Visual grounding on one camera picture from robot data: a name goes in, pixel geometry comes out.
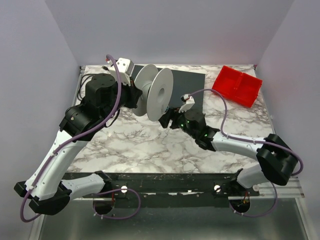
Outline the white cable spool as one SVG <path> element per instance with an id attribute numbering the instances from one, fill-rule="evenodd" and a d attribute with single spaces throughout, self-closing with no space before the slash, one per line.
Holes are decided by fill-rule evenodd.
<path id="1" fill-rule="evenodd" d="M 132 110 L 138 117 L 147 115 L 152 122 L 158 121 L 165 113 L 171 100 L 174 78 L 169 68 L 158 70 L 153 64 L 144 66 L 134 80 L 142 91 L 137 107 Z"/>

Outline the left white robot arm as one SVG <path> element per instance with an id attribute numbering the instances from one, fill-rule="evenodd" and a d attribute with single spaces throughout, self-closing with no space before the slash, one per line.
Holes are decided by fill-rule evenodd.
<path id="1" fill-rule="evenodd" d="M 142 95 L 134 82 L 125 85 L 109 74 L 96 74 L 85 85 L 85 96 L 78 105 L 68 108 L 56 138 L 45 159 L 26 181 L 17 182 L 16 193 L 40 215 L 55 215 L 76 198 L 106 194 L 112 181 L 96 171 L 88 176 L 65 180 L 67 169 L 77 154 L 94 135 L 107 126 L 106 122 L 119 115 L 121 107 L 137 107 Z"/>

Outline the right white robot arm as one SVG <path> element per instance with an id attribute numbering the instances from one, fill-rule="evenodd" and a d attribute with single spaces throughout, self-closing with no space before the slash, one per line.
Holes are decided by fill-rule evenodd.
<path id="1" fill-rule="evenodd" d="M 163 128 L 181 129 L 203 150 L 230 152 L 256 160 L 252 167 L 239 169 L 229 185 L 249 189 L 254 185 L 271 182 L 285 186 L 298 163 L 289 146 L 276 134 L 265 138 L 225 136 L 206 123 L 205 114 L 197 109 L 179 112 L 169 109 L 159 122 Z"/>

